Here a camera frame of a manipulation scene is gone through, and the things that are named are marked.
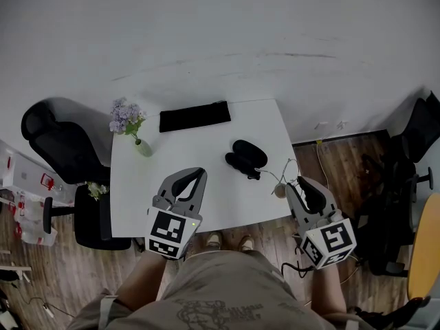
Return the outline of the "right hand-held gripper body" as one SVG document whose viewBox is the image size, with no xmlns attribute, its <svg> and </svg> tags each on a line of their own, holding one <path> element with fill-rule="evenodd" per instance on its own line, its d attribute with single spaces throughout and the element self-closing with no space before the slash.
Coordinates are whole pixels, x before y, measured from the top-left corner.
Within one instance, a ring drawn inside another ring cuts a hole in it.
<svg viewBox="0 0 440 330">
<path fill-rule="evenodd" d="M 318 270 L 344 261 L 356 247 L 356 240 L 348 217 L 340 210 L 319 220 L 302 237 L 301 250 Z"/>
</svg>

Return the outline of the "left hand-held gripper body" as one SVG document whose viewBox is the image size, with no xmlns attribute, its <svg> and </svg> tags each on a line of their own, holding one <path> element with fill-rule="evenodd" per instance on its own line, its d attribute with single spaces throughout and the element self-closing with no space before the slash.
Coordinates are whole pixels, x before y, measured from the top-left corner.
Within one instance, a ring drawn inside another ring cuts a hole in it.
<svg viewBox="0 0 440 330">
<path fill-rule="evenodd" d="M 165 259 L 179 260 L 186 255 L 202 221 L 200 214 L 185 212 L 164 197 L 155 196 L 146 216 L 145 249 Z"/>
</svg>

